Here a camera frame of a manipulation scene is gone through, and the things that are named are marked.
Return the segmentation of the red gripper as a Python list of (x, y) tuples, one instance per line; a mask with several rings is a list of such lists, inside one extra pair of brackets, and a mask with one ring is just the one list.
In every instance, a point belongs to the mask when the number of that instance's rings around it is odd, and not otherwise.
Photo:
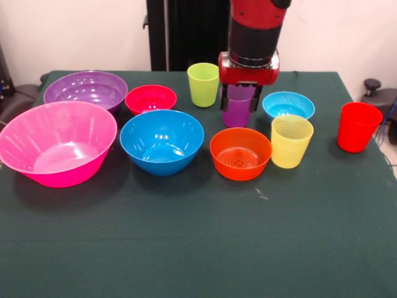
[(270, 62), (262, 68), (242, 67), (233, 63), (227, 52), (220, 52), (218, 56), (219, 78), (221, 86), (221, 106), (222, 111), (228, 110), (229, 85), (251, 84), (255, 87), (254, 94), (250, 100), (249, 111), (257, 111), (259, 98), (265, 85), (274, 84), (280, 71), (279, 53), (276, 51)]

